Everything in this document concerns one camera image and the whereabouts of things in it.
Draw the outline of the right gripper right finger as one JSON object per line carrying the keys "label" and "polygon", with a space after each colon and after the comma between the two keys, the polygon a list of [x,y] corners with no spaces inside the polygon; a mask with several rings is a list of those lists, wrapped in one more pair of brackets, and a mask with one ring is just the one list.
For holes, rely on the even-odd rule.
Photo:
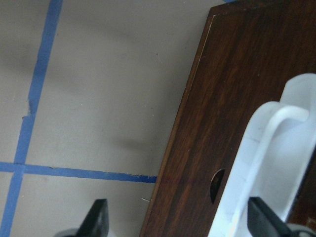
{"label": "right gripper right finger", "polygon": [[252,237],[293,237],[290,228],[260,197],[250,197],[247,203],[247,228]]}

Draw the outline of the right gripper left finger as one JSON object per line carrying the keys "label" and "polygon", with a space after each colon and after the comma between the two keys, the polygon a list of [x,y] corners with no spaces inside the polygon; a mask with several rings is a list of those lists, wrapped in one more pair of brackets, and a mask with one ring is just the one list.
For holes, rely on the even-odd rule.
{"label": "right gripper left finger", "polygon": [[109,212],[107,199],[96,199],[78,229],[77,237],[107,237]]}

